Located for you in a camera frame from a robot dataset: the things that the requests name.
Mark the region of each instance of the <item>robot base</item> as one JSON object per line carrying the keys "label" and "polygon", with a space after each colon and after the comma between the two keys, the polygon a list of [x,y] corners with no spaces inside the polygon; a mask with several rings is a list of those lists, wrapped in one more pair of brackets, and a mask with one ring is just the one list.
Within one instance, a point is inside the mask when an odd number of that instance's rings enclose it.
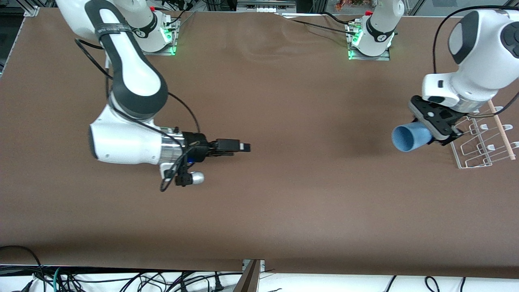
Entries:
{"label": "robot base", "polygon": [[[171,16],[166,15],[169,19],[167,21],[171,21]],[[170,31],[164,31],[164,35],[167,39],[171,39],[171,42],[168,43],[162,50],[156,51],[156,52],[146,52],[143,51],[142,53],[146,56],[175,56],[176,55],[176,46],[179,41],[179,29],[180,29],[181,21],[180,19],[178,21],[175,21],[173,24],[171,24],[167,30]]]}
{"label": "robot base", "polygon": [[[355,19],[355,26],[349,26],[347,24],[344,25],[346,31],[353,31],[355,33],[362,33],[360,29],[360,25],[357,23],[360,22],[360,19]],[[389,48],[387,48],[381,55],[379,56],[366,56],[359,51],[356,47],[354,47],[351,43],[355,41],[355,35],[346,34],[346,41],[348,43],[348,59],[349,60],[371,60],[371,61],[389,61]]]}

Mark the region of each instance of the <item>brown paper sheet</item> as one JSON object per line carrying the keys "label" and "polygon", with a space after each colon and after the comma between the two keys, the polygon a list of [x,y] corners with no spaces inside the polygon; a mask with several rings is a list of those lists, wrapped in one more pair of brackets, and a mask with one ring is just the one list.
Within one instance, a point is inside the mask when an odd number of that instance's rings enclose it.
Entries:
{"label": "brown paper sheet", "polygon": [[[0,79],[0,243],[43,264],[239,270],[262,258],[278,272],[518,277],[518,162],[458,170],[450,147],[391,144],[432,71],[440,21],[403,18],[391,61],[369,62],[348,60],[342,34],[273,14],[196,13],[176,56],[149,59],[209,139],[252,152],[207,159],[204,184],[160,193],[157,166],[91,157],[103,75],[59,11],[42,9]],[[456,69],[445,41],[455,22],[440,34],[440,72]],[[519,125],[517,111],[501,119]],[[194,130],[174,100],[156,124]]]}

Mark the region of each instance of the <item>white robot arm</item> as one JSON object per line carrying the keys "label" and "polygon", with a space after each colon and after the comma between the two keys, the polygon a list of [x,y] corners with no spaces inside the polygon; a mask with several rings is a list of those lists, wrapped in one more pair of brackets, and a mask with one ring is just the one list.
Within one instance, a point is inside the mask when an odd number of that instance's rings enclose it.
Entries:
{"label": "white robot arm", "polygon": [[380,56],[390,46],[404,8],[402,0],[379,1],[372,15],[360,18],[362,31],[351,44],[364,55]]}
{"label": "white robot arm", "polygon": [[[119,10],[130,25],[133,35],[144,52],[156,52],[172,41],[171,16],[152,11],[146,0],[107,0]],[[56,0],[67,24],[75,34],[97,41],[93,26],[84,13],[89,0]]]}
{"label": "white robot arm", "polygon": [[239,140],[208,142],[202,133],[156,126],[153,118],[165,105],[168,88],[144,57],[134,29],[119,9],[107,0],[58,0],[58,6],[75,33],[102,45],[113,67],[108,104],[88,133],[96,159],[117,164],[159,164],[161,190],[165,190],[164,182],[168,186],[173,178],[182,186],[204,181],[202,173],[187,172],[188,163],[250,151],[250,145]]}
{"label": "white robot arm", "polygon": [[392,134],[401,151],[433,141],[451,143],[463,135],[455,127],[460,118],[519,78],[519,11],[473,11],[456,24],[448,46],[458,71],[425,76],[422,97],[413,96],[408,104],[415,121]]}

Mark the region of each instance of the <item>dish rack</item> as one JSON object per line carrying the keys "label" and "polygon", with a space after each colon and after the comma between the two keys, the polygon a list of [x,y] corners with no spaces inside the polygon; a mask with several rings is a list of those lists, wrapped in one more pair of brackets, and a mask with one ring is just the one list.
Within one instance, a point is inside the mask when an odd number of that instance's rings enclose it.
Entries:
{"label": "dish rack", "polygon": [[[503,108],[495,107],[492,101],[488,101],[487,106],[487,110],[475,113],[496,113]],[[498,115],[486,118],[466,116],[456,124],[456,128],[465,133],[450,144],[459,169],[487,167],[505,159],[515,160],[514,149],[519,148],[519,141],[510,143],[507,136],[513,125],[503,125]]]}

